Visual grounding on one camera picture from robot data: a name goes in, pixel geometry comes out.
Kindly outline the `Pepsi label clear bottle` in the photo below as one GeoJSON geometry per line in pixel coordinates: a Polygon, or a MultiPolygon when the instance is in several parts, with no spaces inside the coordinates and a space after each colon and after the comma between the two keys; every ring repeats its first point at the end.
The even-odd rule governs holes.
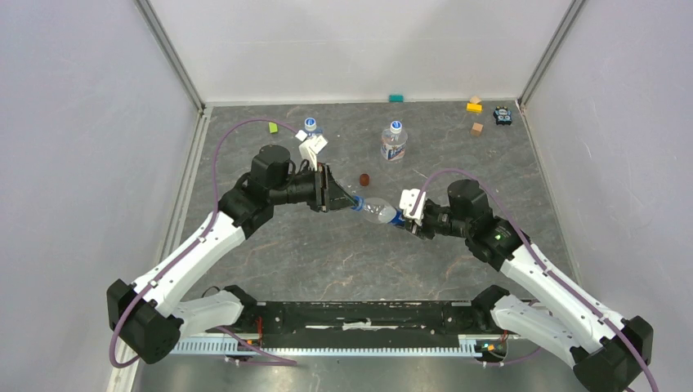
{"type": "Polygon", "coordinates": [[[364,207],[357,213],[369,222],[403,227],[402,212],[382,198],[363,198],[364,207]]]}

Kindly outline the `blue label Pocari bottle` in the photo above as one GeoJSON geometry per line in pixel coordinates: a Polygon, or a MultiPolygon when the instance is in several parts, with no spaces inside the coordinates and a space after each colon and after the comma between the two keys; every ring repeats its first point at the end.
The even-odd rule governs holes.
{"type": "Polygon", "coordinates": [[[306,131],[304,126],[303,126],[303,131],[306,134],[304,141],[307,141],[311,138],[322,138],[324,139],[324,129],[319,126],[319,124],[316,121],[317,128],[314,131],[306,131]]]}

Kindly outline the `red label clear bottle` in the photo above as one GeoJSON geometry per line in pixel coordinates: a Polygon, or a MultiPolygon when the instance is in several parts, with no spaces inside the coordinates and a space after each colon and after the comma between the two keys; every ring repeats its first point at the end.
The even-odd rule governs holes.
{"type": "Polygon", "coordinates": [[[390,125],[381,133],[381,154],[388,162],[394,162],[405,156],[409,135],[404,127],[400,134],[391,133],[390,125]]]}

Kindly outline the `white blue Pocari cap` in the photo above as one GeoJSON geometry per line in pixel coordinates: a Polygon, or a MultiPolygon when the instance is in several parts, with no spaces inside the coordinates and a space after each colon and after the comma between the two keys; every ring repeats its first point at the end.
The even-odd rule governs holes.
{"type": "Polygon", "coordinates": [[[314,131],[317,128],[316,120],[314,118],[306,118],[304,128],[306,131],[314,131]]]}

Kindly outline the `white blue bottle cap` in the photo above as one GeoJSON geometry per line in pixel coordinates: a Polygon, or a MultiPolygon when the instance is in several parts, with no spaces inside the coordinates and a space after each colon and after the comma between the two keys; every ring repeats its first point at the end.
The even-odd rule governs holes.
{"type": "Polygon", "coordinates": [[[393,134],[400,134],[403,130],[403,125],[400,121],[393,121],[391,122],[389,130],[393,134]]]}

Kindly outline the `solid blue bottle cap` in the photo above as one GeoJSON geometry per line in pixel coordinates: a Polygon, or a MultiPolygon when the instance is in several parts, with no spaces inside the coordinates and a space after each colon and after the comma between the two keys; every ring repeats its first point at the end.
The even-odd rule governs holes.
{"type": "Polygon", "coordinates": [[[351,208],[354,211],[361,211],[364,207],[364,199],[361,198],[360,196],[355,196],[354,197],[354,203],[355,205],[351,208]]]}

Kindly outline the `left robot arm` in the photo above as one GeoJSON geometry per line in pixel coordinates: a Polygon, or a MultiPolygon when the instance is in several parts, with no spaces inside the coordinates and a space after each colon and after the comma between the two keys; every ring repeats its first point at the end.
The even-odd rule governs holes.
{"type": "Polygon", "coordinates": [[[118,279],[110,285],[106,296],[112,342],[124,342],[137,359],[152,364],[185,337],[216,327],[250,331],[257,311],[237,289],[222,289],[194,301],[182,298],[224,255],[267,223],[276,206],[300,203],[314,212],[358,205],[327,165],[297,169],[284,147],[260,148],[250,170],[179,248],[132,283],[118,279]]]}

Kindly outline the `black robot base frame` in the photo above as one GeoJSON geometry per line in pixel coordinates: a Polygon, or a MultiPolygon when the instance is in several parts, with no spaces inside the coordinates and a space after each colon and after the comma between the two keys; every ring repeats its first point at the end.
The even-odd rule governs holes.
{"type": "Polygon", "coordinates": [[[272,349],[453,348],[460,335],[503,333],[468,301],[258,302],[228,328],[272,349]]]}

